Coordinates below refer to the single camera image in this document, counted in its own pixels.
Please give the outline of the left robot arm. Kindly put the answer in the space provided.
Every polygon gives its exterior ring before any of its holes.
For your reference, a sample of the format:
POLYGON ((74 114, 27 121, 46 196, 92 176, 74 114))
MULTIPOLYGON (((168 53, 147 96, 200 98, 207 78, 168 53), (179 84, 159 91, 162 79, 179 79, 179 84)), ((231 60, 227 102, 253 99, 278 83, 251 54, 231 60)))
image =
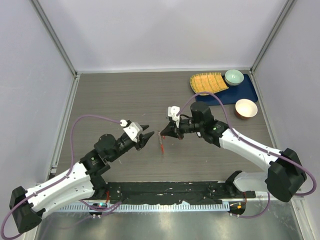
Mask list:
POLYGON ((102 199, 107 192, 102 174, 110 169, 111 162, 132 148, 139 151, 147 144, 154 135, 153 131, 143 133, 148 127, 129 122, 119 138, 112 134, 100 136, 93 150, 63 173, 28 189, 22 186, 15 188, 9 208, 18 233, 32 230, 51 213, 72 202, 102 199))

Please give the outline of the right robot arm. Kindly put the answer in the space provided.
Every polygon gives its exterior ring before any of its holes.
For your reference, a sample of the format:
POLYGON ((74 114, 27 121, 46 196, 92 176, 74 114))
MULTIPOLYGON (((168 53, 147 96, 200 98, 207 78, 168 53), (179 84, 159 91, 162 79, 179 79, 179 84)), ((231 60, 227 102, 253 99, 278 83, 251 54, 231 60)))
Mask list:
POLYGON ((273 197, 289 202, 307 179, 300 168, 298 154, 287 148, 283 151, 268 147, 231 128, 212 115, 204 102, 193 102, 191 116, 180 114, 180 107, 167 109, 168 125, 162 136, 183 139, 185 134, 196 133, 199 138, 219 148, 234 152, 258 166, 261 172, 238 171, 226 184, 226 193, 233 198, 246 191, 269 192, 273 197))

